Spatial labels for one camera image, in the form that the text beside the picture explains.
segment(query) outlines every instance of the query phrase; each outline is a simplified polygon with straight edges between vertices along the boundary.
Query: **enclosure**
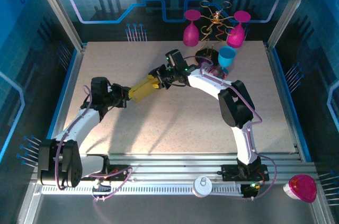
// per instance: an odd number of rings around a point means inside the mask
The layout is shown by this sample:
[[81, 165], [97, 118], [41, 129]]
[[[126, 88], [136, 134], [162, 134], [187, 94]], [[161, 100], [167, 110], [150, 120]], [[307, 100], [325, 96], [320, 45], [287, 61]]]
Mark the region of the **enclosure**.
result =
[[[339, 221], [339, 0], [0, 2], [1, 223]], [[188, 10], [198, 11], [192, 22]], [[250, 18], [241, 21], [237, 12]], [[192, 24], [197, 44], [189, 45], [184, 33]], [[74, 120], [92, 78], [135, 86], [167, 62], [168, 52], [221, 52], [239, 27], [244, 42], [223, 69], [226, 80], [246, 85], [263, 119], [253, 126], [255, 147], [275, 161], [262, 159], [270, 176], [263, 190], [274, 182], [265, 196], [243, 202], [225, 194], [240, 182], [225, 182], [217, 172], [237, 165], [238, 145], [218, 102], [194, 87], [128, 101], [86, 135], [80, 154], [133, 168], [113, 198], [93, 201], [88, 179], [64, 191], [38, 183], [40, 141]], [[209, 58], [221, 66], [218, 55]], [[194, 57], [187, 62], [198, 64]], [[283, 192], [298, 174], [315, 179], [313, 203]], [[198, 176], [213, 184], [203, 199], [192, 192]]]

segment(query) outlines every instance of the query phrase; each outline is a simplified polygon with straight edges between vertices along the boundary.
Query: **beige table surface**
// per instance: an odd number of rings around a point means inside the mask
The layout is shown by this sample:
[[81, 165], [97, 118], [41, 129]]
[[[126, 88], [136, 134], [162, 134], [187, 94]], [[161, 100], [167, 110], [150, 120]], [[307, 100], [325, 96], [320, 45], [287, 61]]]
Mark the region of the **beige table surface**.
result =
[[[132, 86], [166, 62], [165, 54], [179, 49], [191, 56], [200, 47], [182, 41], [89, 42], [81, 64], [66, 124], [78, 113], [92, 77]], [[254, 126], [261, 152], [292, 152], [293, 142], [278, 96], [263, 42], [247, 41], [238, 50], [229, 81], [244, 82], [263, 123]], [[156, 91], [126, 109], [113, 109], [87, 136], [81, 153], [236, 153], [232, 130], [221, 118], [218, 101], [191, 87]]]

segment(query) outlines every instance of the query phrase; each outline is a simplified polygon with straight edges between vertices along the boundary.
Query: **robotic arm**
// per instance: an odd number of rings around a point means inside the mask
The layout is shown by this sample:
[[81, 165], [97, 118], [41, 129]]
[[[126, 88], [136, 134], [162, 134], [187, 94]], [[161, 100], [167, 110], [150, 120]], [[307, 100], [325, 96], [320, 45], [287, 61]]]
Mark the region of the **robotic arm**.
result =
[[[44, 185], [56, 185], [55, 164], [59, 162], [59, 185], [76, 187], [83, 177], [100, 172], [108, 174], [108, 156], [80, 155], [79, 146], [113, 107], [126, 108], [127, 101], [139, 102], [157, 89], [169, 89], [174, 82], [194, 87], [212, 95], [219, 101], [221, 116], [232, 128], [237, 145], [237, 169], [241, 181], [259, 181], [257, 170], [265, 165], [255, 153], [251, 126], [253, 114], [238, 94], [254, 109], [252, 100], [241, 81], [228, 82], [207, 74], [197, 65], [188, 66], [178, 50], [166, 54], [168, 64], [152, 70], [147, 78], [132, 88], [110, 84], [105, 77], [95, 77], [91, 82], [92, 101], [84, 101], [74, 121], [52, 140], [41, 142], [38, 160], [38, 181]], [[61, 155], [57, 148], [61, 144]]]

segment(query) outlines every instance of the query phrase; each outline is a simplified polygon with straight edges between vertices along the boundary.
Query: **blue cup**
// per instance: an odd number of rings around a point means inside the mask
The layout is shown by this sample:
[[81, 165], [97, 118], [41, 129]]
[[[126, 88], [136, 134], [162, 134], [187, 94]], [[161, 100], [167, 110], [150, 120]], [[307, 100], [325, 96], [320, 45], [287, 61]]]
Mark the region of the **blue cup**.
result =
[[220, 48], [218, 61], [222, 68], [230, 66], [235, 58], [237, 51], [229, 46]]

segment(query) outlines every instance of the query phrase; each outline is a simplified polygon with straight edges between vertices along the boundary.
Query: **white lid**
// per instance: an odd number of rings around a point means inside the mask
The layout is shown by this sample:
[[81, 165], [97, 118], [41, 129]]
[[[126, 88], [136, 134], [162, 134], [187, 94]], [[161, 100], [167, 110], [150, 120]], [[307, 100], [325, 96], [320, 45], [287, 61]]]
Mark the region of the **white lid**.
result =
[[212, 182], [205, 176], [199, 176], [193, 183], [193, 192], [196, 196], [207, 196], [212, 191]]

